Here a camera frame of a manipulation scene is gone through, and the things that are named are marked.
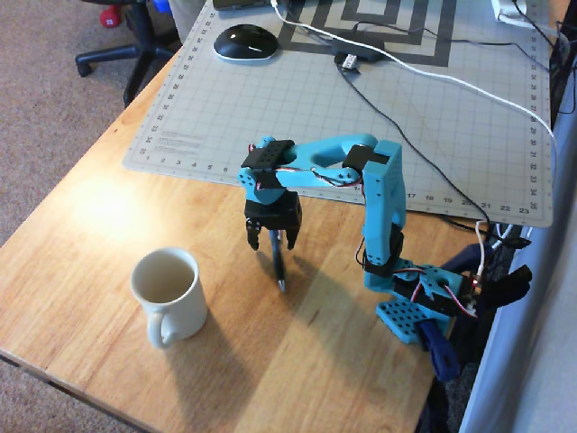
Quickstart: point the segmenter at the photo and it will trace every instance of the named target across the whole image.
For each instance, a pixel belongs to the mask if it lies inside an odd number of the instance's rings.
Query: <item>cutting mat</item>
[[[291,6],[303,23],[329,31],[371,19],[443,38],[515,41],[547,64],[545,41],[532,30],[496,23],[489,1],[307,0]],[[546,2],[528,13],[545,22]],[[280,55],[242,64],[219,59],[215,38],[238,23],[279,36]],[[548,121],[548,73],[515,47],[481,47],[371,27],[386,49],[414,66],[453,75],[533,110]],[[394,118],[492,219],[526,226],[552,222],[551,144],[535,119],[466,88],[419,76],[392,62],[362,65],[355,85]],[[403,144],[408,209],[478,218],[386,120],[353,93],[328,48],[270,7],[217,13],[206,4],[124,158],[132,170],[238,184],[249,143],[262,136],[307,143],[339,134],[374,134]],[[300,194],[362,202],[358,189],[297,189]]]

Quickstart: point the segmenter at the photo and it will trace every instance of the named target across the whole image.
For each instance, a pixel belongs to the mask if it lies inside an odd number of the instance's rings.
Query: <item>black and white mouse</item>
[[[268,30],[252,24],[238,24],[220,33],[216,54],[227,60],[266,60],[279,49],[279,41]]]

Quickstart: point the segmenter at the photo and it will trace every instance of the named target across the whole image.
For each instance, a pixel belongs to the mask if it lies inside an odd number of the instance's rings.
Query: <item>beige carpet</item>
[[[103,8],[78,0],[0,5],[0,244],[124,109],[135,60],[100,64],[87,78],[74,63],[79,53],[133,41],[125,23],[102,27]],[[160,31],[173,25],[170,15],[151,13]],[[0,432],[29,431],[133,430],[0,361]]]

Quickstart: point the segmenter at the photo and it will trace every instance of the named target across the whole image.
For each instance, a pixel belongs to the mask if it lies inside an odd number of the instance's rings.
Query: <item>coffee mug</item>
[[[172,247],[153,251],[136,264],[130,283],[148,316],[153,346],[166,348],[204,325],[205,295],[198,263],[188,251]]]

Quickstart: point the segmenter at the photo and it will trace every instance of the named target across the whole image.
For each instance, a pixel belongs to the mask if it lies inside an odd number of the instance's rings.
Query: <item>pen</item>
[[[272,264],[274,266],[274,273],[279,281],[280,291],[284,293],[285,291],[285,265],[282,261],[282,255],[280,254],[280,245],[282,241],[282,235],[280,230],[270,230],[270,245],[272,246]]]

